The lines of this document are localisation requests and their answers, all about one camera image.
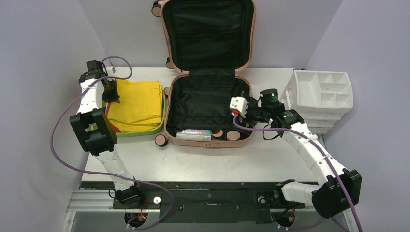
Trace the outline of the white plastic drawer organizer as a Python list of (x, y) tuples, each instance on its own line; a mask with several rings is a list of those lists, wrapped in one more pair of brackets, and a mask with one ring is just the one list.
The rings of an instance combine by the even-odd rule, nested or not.
[(353, 91), (346, 72), (294, 70), (280, 102), (297, 111), (313, 134), (325, 135), (353, 108)]

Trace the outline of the pink hard-shell suitcase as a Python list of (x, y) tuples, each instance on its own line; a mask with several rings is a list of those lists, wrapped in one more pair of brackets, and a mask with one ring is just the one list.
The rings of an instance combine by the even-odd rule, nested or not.
[[(234, 126), (232, 97), (252, 97), (238, 74), (252, 59), (256, 6), (252, 0), (157, 0), (151, 12), (161, 19), (168, 49), (166, 65), (178, 72), (167, 95), (164, 137), (181, 146), (239, 148), (251, 133)], [(184, 140), (186, 129), (222, 129), (221, 140)], [(240, 140), (228, 141), (228, 131)]]

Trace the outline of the yellow box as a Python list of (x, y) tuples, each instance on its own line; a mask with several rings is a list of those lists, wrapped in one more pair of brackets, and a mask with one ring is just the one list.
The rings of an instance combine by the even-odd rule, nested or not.
[(159, 81), (117, 81), (120, 103), (109, 104), (107, 118), (120, 132), (144, 131), (158, 126), (163, 88)]

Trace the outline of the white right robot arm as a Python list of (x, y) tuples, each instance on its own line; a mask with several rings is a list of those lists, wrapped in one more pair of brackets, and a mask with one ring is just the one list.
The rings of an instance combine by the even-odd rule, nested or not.
[[(259, 99), (244, 94), (232, 97), (229, 104), (233, 124), (243, 131), (276, 131), (288, 142), (317, 178), (317, 184), (287, 180), (276, 185), (273, 201), (278, 206), (300, 203), (313, 206), (325, 219), (352, 210), (359, 202), (362, 177), (336, 161), (319, 143), (303, 118), (294, 109), (287, 110), (276, 89), (260, 92)], [(258, 123), (265, 127), (258, 129)]]

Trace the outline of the green plastic tray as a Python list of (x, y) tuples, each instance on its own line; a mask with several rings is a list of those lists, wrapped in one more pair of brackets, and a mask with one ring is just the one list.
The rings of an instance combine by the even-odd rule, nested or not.
[(166, 105), (167, 105), (167, 96), (163, 93), (162, 94), (162, 116), (161, 116), (161, 122), (158, 126), (149, 129), (149, 130), (141, 130), (141, 131), (131, 131), (131, 132), (120, 132), (118, 128), (113, 127), (114, 131), (116, 132), (117, 137), (136, 137), (136, 136), (145, 136), (145, 135), (152, 135), (156, 134), (161, 131), (163, 128), (164, 120), (165, 120), (165, 111), (166, 111)]

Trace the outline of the octagonal pink jar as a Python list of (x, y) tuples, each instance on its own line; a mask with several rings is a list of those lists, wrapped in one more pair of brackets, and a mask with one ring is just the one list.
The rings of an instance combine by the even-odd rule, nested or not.
[(241, 134), (236, 130), (230, 130), (226, 133), (226, 139), (228, 141), (237, 141), (240, 140)]

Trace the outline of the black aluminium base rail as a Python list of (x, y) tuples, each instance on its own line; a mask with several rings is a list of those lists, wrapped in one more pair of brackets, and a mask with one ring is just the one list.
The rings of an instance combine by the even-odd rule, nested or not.
[(135, 203), (121, 203), (112, 184), (83, 182), (72, 193), (68, 212), (116, 213), (132, 230), (161, 223), (254, 222), (290, 232), (354, 231), (346, 214), (323, 218), (312, 206), (285, 201), (276, 187), (275, 182), (159, 182), (157, 187), (143, 186)]

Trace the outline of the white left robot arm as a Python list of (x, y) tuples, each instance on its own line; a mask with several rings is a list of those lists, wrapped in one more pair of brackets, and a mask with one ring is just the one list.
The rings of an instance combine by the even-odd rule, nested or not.
[(124, 206), (138, 208), (144, 204), (144, 194), (116, 150), (116, 132), (102, 105), (120, 102), (117, 82), (108, 76), (102, 62), (92, 60), (86, 65), (88, 70), (79, 78), (80, 106), (70, 116), (70, 125), (82, 149), (98, 159), (111, 177), (115, 199)]

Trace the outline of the white toothpaste box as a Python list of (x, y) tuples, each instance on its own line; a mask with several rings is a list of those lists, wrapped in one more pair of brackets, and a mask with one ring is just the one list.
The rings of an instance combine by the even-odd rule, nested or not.
[(198, 130), (198, 129), (186, 129), (176, 134), (178, 139), (184, 140), (200, 140), (210, 141), (212, 140), (211, 130)]

